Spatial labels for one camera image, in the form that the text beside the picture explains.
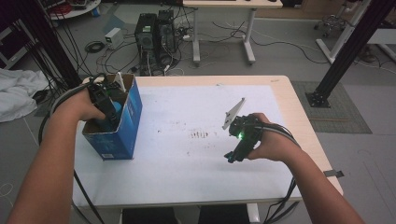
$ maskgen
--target metal bracket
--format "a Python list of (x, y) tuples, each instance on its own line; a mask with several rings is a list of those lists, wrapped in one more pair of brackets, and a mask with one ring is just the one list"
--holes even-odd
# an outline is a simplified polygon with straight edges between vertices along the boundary
[(306, 92), (306, 99), (311, 107), (330, 108), (330, 103), (327, 99), (323, 99), (323, 96), (317, 92)]
[(242, 100), (235, 105), (230, 111), (225, 113), (225, 120), (224, 120), (224, 125), (222, 126), (223, 130), (226, 130), (230, 124), (233, 122), (235, 119), (236, 115), (238, 114), (239, 110), (241, 110), (242, 105), (245, 103), (245, 97), (242, 98)]

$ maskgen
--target person's right hand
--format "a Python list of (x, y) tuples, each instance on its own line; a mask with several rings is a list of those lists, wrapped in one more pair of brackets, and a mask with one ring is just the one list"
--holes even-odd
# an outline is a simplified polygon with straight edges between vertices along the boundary
[(64, 119), (88, 120), (104, 119), (106, 116), (91, 102), (87, 89), (79, 91), (55, 110), (55, 114), (62, 114)]
[[(271, 123), (263, 113), (253, 113), (259, 121)], [(300, 149), (287, 137), (270, 131), (262, 133), (262, 141), (256, 149), (251, 151), (247, 158), (250, 160), (268, 159), (271, 161), (285, 161), (291, 150)]]

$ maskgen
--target computer tower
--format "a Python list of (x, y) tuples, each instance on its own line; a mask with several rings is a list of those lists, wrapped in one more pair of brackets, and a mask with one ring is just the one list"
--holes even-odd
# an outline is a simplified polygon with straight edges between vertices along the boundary
[(174, 10), (160, 10), (158, 12), (158, 30), (160, 32), (161, 45), (165, 50), (176, 52)]
[(158, 33), (157, 14), (140, 14), (134, 38), (139, 51), (141, 76), (151, 76), (151, 68), (158, 67), (161, 53)]

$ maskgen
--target white towel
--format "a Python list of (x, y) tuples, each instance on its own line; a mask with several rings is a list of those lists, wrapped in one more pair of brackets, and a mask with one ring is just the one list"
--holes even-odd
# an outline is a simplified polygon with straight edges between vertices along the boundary
[(0, 122), (21, 118), (37, 109), (32, 96), (48, 85), (41, 71), (9, 71), (0, 68)]

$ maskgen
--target blue box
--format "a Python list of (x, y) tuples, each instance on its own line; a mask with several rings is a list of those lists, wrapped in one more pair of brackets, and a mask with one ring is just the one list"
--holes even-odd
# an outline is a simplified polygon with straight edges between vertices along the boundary
[[(115, 75), (107, 75), (111, 81)], [(120, 124), (112, 133), (100, 133), (94, 120), (88, 120), (82, 134), (99, 153), (104, 161), (131, 160), (134, 155), (134, 143), (142, 113), (142, 100), (134, 75), (122, 75), (128, 93), (110, 96), (113, 101), (123, 105)]]

